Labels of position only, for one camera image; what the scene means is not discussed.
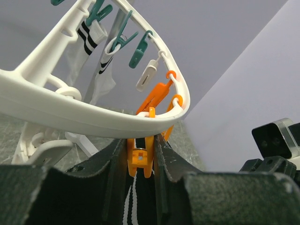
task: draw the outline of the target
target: wall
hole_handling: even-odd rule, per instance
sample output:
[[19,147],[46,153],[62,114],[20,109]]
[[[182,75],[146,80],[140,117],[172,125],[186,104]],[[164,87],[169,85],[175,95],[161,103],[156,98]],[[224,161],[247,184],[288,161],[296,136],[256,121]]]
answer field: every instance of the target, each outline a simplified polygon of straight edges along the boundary
[[[0,3],[0,67],[15,68],[71,7],[74,0],[66,0],[57,7],[50,0],[10,0]],[[156,29],[171,49],[191,93],[191,108],[207,93],[228,69],[265,24],[286,0],[136,0],[136,9]],[[113,23],[117,8],[103,20],[107,30]],[[136,31],[128,23],[124,33]],[[120,51],[114,59],[113,77],[117,86],[99,104],[136,110],[157,82],[166,82],[161,66],[156,79],[144,93],[135,84],[150,59],[156,58],[155,49],[147,50],[138,68],[128,63],[139,42],[140,34]],[[78,87],[85,94],[94,72],[101,47],[93,53],[82,71]],[[68,74],[62,59],[54,75],[63,79]]]
[[186,117],[209,171],[238,171],[262,158],[253,128],[300,122],[300,1],[289,0]]

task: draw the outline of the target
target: gray tile floor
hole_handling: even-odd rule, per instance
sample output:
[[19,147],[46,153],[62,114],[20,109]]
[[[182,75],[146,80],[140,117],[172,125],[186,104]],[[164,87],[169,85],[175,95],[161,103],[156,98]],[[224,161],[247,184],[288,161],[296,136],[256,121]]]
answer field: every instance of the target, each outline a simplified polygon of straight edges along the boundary
[[[124,110],[111,110],[131,114],[131,112],[125,112]],[[0,114],[0,164],[11,163],[23,125],[24,122],[21,120]],[[64,132],[60,132],[59,136],[60,139],[64,139]],[[93,136],[88,136],[88,138],[99,150],[106,147],[112,141],[111,138]],[[193,147],[182,121],[175,124],[169,142],[179,155],[195,167],[204,170],[200,157]],[[74,144],[72,150],[55,167],[65,171],[87,158],[84,152]]]

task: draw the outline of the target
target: black and white fabric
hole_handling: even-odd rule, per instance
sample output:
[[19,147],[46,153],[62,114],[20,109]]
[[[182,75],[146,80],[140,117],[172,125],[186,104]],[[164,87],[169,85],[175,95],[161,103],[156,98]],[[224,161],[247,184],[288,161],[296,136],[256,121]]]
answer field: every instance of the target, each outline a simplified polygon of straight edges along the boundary
[[[145,148],[145,139],[138,138],[135,148]],[[123,225],[156,225],[156,197],[154,171],[150,178],[144,177],[138,168],[134,178],[127,176],[124,202]]]
[[73,86],[79,73],[95,48],[107,39],[107,32],[102,24],[94,20],[91,26],[85,24],[85,20],[77,29],[78,39],[75,43],[69,44],[66,56],[70,67],[70,74],[66,83]]
[[99,98],[110,92],[116,85],[112,77],[112,60],[113,56],[120,50],[121,45],[117,45],[115,49],[111,51],[115,39],[116,37],[104,48],[101,61],[98,63],[94,73],[95,84],[92,100],[90,101],[91,105],[96,105]]

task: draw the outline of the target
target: sock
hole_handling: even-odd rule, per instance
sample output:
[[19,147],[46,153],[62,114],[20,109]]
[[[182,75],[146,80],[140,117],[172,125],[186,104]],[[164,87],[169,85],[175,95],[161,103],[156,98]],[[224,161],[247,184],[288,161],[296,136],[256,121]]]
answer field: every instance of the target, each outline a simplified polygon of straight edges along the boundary
[[77,29],[78,39],[75,43],[69,44],[66,50],[66,56],[70,67],[70,74],[67,77],[66,83],[73,86],[79,73],[92,54],[94,49],[102,41],[107,39],[107,32],[104,26],[94,20],[91,26],[85,24],[85,20]]
[[95,71],[95,88],[90,101],[91,105],[96,105],[99,98],[114,88],[116,85],[112,77],[112,60],[113,56],[119,51],[121,45],[117,45],[114,51],[111,52],[113,42],[116,38],[111,40],[108,45],[103,50],[101,61],[99,62],[97,69]]

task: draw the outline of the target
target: orange clothespin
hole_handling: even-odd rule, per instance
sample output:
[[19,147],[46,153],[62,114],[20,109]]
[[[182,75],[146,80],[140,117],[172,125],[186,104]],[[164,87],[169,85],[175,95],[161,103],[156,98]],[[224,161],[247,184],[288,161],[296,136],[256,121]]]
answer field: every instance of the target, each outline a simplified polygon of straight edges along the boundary
[[[174,106],[173,106],[173,100],[174,100],[175,98],[178,99],[178,104],[179,104],[180,106],[182,106],[182,104],[183,104],[182,96],[181,96],[181,95],[174,95],[173,98],[172,98],[172,100],[171,100],[171,102],[170,102],[170,104],[169,104],[169,106],[168,106],[167,112],[174,108]],[[167,129],[165,132],[162,132],[162,133],[161,133],[161,135],[165,138],[165,141],[166,141],[166,142],[168,141],[168,139],[169,139],[169,137],[170,137],[170,135],[171,135],[171,132],[172,132],[172,130],[173,130],[173,127],[174,127],[174,125],[171,126],[169,129]]]
[[[149,117],[155,118],[155,108],[149,108]],[[137,168],[144,168],[145,178],[152,173],[154,158],[154,136],[145,137],[146,149],[134,148],[134,138],[127,139],[127,165],[129,175],[134,177]]]
[[[170,74],[176,78],[176,73],[173,70],[169,70],[166,74],[166,78],[170,78]],[[172,79],[169,80],[167,84],[158,83],[154,89],[150,92],[148,97],[145,99],[141,107],[136,111],[136,115],[140,112],[147,112],[149,111],[150,107],[156,107],[158,104],[164,100],[164,98],[168,95],[170,91],[170,86],[173,84]]]

